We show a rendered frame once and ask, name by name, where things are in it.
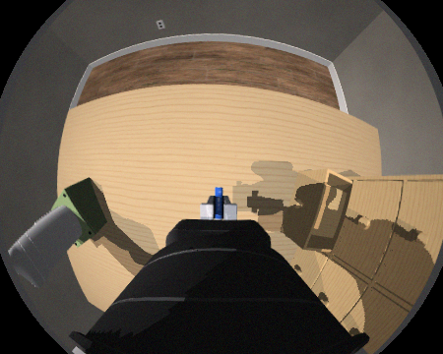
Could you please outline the blue battery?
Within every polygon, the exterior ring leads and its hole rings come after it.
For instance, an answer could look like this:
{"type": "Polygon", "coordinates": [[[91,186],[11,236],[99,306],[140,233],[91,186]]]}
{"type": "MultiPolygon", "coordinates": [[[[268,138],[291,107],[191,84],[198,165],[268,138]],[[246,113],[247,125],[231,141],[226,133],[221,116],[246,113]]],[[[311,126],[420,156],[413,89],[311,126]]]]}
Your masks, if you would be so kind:
{"type": "Polygon", "coordinates": [[[223,187],[215,187],[216,220],[222,220],[222,193],[223,187]]]}

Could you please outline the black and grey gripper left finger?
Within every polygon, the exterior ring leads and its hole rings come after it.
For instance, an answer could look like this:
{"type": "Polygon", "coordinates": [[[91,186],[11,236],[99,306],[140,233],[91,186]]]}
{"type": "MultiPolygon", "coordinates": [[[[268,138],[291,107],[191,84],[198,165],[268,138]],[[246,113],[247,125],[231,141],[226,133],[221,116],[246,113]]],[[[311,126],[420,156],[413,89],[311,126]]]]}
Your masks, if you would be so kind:
{"type": "Polygon", "coordinates": [[[207,203],[200,204],[200,219],[216,218],[216,196],[209,196],[207,203]]]}

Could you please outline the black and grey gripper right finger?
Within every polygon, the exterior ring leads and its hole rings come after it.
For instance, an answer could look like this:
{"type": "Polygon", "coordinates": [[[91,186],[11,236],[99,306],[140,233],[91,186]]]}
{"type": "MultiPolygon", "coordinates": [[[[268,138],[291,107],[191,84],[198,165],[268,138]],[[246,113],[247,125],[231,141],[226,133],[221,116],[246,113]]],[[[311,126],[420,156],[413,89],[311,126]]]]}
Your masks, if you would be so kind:
{"type": "Polygon", "coordinates": [[[237,220],[237,204],[232,204],[228,196],[222,196],[222,219],[237,220]]]}

